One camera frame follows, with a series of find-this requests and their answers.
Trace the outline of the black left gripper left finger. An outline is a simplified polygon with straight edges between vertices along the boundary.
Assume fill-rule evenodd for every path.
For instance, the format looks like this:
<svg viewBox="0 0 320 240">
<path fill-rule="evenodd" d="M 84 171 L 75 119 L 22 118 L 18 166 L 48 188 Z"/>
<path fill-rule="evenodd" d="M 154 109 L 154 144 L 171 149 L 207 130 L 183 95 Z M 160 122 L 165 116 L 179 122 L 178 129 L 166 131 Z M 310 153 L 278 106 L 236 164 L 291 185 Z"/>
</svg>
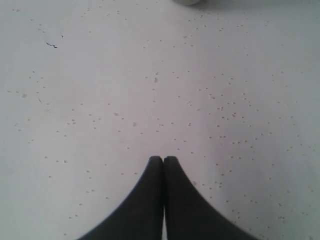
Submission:
<svg viewBox="0 0 320 240">
<path fill-rule="evenodd" d="M 164 166 L 149 158 L 138 182 L 125 200 L 81 240 L 161 240 L 164 220 Z"/>
</svg>

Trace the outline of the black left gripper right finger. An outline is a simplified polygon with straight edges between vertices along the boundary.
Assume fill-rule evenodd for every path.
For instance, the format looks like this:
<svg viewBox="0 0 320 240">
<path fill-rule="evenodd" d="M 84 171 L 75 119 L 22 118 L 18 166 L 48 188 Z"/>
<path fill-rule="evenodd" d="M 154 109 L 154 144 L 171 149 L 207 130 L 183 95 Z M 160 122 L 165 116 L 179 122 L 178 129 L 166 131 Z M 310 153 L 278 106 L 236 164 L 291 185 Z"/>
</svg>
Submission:
<svg viewBox="0 0 320 240">
<path fill-rule="evenodd" d="M 227 220 L 197 191 L 179 160 L 163 161 L 164 210 L 169 240 L 249 240 L 250 234 Z"/>
</svg>

